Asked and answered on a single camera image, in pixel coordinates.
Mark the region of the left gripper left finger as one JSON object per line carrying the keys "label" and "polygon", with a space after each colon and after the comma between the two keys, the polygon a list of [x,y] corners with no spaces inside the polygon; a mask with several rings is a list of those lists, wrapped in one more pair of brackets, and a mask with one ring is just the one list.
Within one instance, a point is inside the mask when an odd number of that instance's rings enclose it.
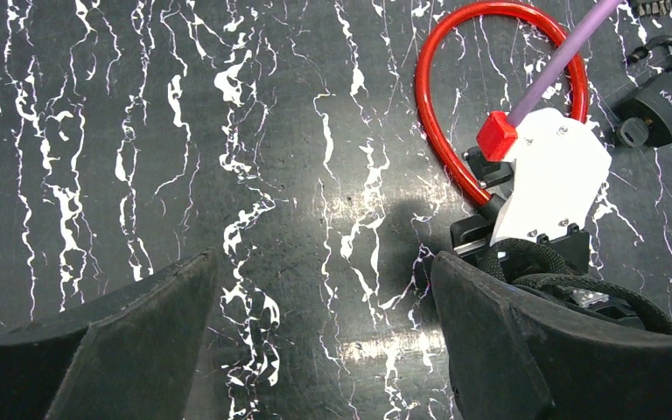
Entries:
{"label": "left gripper left finger", "polygon": [[203,251],[0,332],[0,419],[180,419],[217,274]]}

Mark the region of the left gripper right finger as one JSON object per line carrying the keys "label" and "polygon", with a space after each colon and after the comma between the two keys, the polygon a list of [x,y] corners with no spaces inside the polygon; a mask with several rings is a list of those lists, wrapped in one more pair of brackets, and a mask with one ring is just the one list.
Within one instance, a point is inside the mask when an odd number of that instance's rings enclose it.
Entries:
{"label": "left gripper right finger", "polygon": [[442,252],[430,287],[465,419],[672,419],[672,336],[564,308]]}

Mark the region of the black padlock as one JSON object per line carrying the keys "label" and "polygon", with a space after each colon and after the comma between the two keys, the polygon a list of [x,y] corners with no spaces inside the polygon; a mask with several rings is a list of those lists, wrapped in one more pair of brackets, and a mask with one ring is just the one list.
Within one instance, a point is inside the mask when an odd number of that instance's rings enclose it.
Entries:
{"label": "black padlock", "polygon": [[[626,56],[628,65],[644,60],[658,46],[672,48],[672,36],[651,38]],[[620,125],[628,118],[638,117],[649,127],[650,135],[642,147],[659,148],[672,144],[672,66],[651,77],[628,94],[615,107]]]}

